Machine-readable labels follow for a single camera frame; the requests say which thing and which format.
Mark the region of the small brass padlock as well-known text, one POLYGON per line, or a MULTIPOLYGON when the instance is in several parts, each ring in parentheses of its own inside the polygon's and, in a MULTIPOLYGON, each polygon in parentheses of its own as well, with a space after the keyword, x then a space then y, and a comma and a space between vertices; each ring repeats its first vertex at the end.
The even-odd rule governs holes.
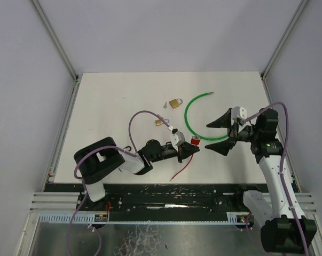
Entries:
POLYGON ((165 124, 165 123, 169 123, 169 120, 164 119, 164 122, 163 122, 162 120, 158 119, 158 120, 155 121, 156 126, 160 126, 160 125, 165 124))

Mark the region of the red cable lock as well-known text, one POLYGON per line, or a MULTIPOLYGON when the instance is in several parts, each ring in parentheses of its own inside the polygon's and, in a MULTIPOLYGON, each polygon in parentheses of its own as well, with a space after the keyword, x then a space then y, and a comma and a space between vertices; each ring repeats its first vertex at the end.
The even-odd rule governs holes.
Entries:
MULTIPOLYGON (((191 144, 194 145, 195 147, 197 147, 199 145, 201 141, 201 138, 198 136, 198 135, 194 135, 192 138, 191 138, 191 144)), ((192 158, 193 158, 193 155, 190 157, 190 159, 188 160, 188 162, 184 165, 184 167, 182 167, 177 173, 175 173, 169 181, 173 181, 173 179, 175 177, 177 177, 181 172, 183 172, 187 167, 188 165, 191 163, 192 161, 192 158)))

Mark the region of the large brass padlock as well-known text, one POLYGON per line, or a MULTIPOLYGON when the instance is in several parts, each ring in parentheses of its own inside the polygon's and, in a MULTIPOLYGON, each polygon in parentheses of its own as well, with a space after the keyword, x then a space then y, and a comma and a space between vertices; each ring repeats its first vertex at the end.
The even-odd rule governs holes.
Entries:
POLYGON ((182 99, 173 99, 169 101, 169 105, 172 109, 179 107, 183 103, 182 99))

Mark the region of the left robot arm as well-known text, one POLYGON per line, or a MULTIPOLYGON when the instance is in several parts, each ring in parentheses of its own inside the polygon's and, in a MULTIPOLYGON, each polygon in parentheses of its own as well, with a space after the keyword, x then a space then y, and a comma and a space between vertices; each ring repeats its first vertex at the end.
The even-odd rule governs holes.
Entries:
POLYGON ((152 163, 170 158, 181 163, 199 151, 197 145, 186 141, 174 147, 170 141, 161 145, 152 139, 134 154, 127 148, 119 148, 113 138, 106 137, 74 154, 74 177, 82 181, 90 200, 97 202, 106 196, 103 179, 113 171, 125 170, 134 175, 144 175, 153 169, 152 163))

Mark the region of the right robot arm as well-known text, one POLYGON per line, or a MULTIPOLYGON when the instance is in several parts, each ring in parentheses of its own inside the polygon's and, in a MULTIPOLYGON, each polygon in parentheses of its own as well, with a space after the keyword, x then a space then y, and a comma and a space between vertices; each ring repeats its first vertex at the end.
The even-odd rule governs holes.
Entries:
POLYGON ((288 175, 286 144, 277 139, 278 112, 271 107, 261 109, 250 124, 245 108, 229 108, 227 112, 207 124, 209 128, 226 128, 224 141, 206 146, 223 156, 237 142, 249 142, 269 191, 270 201, 257 190, 243 194, 243 204, 250 210, 261 229, 262 248, 267 253, 309 254, 309 246, 317 232, 314 220, 307 219, 295 196, 288 175))

